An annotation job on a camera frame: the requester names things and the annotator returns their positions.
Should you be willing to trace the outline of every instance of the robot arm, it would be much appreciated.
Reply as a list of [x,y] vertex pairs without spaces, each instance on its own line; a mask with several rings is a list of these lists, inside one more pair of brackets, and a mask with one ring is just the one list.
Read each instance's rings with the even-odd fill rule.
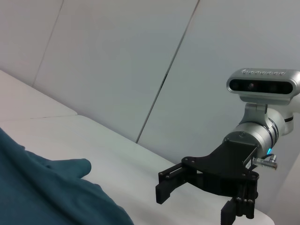
[[208,156],[184,157],[160,172],[156,186],[159,204],[185,183],[232,197],[221,210],[221,225],[232,225],[236,216],[254,218],[259,174],[252,170],[258,165],[277,168],[270,151],[281,136],[292,132],[293,113],[300,113],[300,72],[240,69],[229,78],[227,88],[246,102],[239,125]]

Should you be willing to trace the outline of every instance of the black bracket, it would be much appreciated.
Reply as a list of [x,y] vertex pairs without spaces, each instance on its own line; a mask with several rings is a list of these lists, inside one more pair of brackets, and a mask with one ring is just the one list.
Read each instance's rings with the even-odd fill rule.
[[185,183],[216,195],[232,197],[221,210],[221,225],[232,225],[236,216],[254,218],[259,174],[251,171],[254,145],[224,142],[205,157],[184,157],[181,163],[158,174],[156,201],[164,203]]

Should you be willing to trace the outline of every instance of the white wall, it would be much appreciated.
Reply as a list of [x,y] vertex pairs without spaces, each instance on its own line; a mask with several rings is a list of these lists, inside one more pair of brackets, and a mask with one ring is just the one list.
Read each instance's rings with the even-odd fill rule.
[[[201,0],[139,144],[175,163],[211,153],[244,113],[244,103],[226,89],[235,70],[300,70],[299,7],[295,0]],[[278,170],[257,170],[256,207],[263,212],[299,154],[295,120],[294,132],[274,148]]]
[[300,224],[300,156],[282,185],[268,215],[276,225]]
[[33,84],[62,1],[0,1],[0,70]]
[[34,87],[135,141],[196,0],[65,0]]

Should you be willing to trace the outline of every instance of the white table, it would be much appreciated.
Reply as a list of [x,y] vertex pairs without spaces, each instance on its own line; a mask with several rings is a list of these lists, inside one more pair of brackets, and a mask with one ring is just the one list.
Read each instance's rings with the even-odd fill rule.
[[[85,177],[99,184],[136,225],[219,225],[230,198],[185,184],[162,205],[156,203],[158,172],[173,164],[83,116],[0,122],[19,144],[48,159],[86,158]],[[255,210],[255,218],[237,217],[234,225],[274,225]]]
[[0,70],[0,121],[77,113]]

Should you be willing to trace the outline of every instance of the teal fabric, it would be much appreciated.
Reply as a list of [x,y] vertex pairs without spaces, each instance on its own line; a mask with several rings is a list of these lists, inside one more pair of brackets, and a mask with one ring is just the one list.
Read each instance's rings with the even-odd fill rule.
[[86,159],[51,161],[0,129],[0,225],[132,225],[101,189],[81,178]]

